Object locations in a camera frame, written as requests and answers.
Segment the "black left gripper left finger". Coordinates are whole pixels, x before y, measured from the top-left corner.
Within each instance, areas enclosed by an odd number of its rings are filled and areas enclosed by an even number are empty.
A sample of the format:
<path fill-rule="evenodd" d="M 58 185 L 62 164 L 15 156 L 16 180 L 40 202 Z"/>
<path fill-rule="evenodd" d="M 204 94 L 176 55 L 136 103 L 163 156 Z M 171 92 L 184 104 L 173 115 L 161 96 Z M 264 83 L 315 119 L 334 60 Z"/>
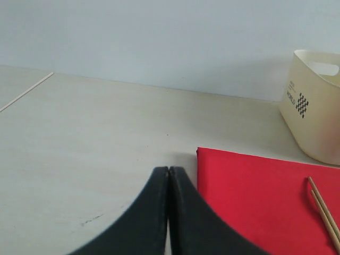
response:
<path fill-rule="evenodd" d="M 168 167 L 154 168 L 130 207 L 105 231 L 72 254 L 164 254 Z"/>

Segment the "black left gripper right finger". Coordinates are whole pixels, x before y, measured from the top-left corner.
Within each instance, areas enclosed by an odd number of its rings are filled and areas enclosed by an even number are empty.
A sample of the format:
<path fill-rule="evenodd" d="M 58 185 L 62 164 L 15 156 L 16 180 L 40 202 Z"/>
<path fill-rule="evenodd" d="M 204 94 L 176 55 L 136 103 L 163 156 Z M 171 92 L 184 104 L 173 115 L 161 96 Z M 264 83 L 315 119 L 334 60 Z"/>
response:
<path fill-rule="evenodd" d="M 267 254 L 228 226 L 176 166 L 169 168 L 169 231 L 172 254 Z"/>

